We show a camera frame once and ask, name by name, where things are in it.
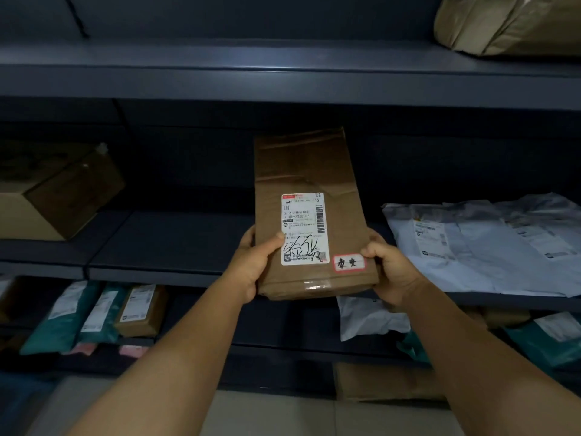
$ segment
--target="barcode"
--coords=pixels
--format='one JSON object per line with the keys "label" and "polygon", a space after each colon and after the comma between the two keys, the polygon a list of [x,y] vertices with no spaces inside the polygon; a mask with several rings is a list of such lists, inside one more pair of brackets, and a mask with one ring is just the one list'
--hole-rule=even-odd
{"label": "barcode", "polygon": [[325,232],[325,216],[323,215],[323,205],[315,205],[315,211],[317,215],[317,233],[322,234]]}

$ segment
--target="packing tape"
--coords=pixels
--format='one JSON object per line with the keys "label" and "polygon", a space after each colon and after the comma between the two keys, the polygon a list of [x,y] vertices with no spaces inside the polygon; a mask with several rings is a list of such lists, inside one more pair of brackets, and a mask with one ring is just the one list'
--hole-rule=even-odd
{"label": "packing tape", "polygon": [[330,287],[330,279],[304,282],[305,291],[322,291],[325,289],[330,289]]}

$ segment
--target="left hand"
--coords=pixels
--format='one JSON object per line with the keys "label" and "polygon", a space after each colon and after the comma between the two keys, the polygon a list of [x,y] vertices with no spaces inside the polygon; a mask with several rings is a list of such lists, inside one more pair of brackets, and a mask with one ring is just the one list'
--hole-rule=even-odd
{"label": "left hand", "polygon": [[244,304],[252,301],[256,296],[256,280],[266,268],[268,256],[278,248],[282,248],[285,242],[285,235],[280,232],[261,245],[252,247],[255,231],[256,226],[252,225],[244,233],[228,269],[222,274],[223,279],[236,286],[236,290],[241,292]]}

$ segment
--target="floor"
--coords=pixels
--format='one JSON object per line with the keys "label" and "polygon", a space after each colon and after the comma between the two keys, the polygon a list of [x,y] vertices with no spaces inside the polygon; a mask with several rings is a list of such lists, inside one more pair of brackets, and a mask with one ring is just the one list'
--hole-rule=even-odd
{"label": "floor", "polygon": [[[62,436],[112,380],[69,377],[26,436]],[[462,436],[447,410],[218,391],[203,436]]]}

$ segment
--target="right hand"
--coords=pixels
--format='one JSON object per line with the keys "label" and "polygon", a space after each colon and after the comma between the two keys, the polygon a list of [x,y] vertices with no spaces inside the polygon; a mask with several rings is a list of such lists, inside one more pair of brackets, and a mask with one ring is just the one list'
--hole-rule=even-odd
{"label": "right hand", "polygon": [[406,294],[432,284],[399,249],[371,228],[368,230],[371,241],[361,249],[361,255],[369,259],[379,257],[382,261],[383,273],[374,290],[383,301],[401,306]]}

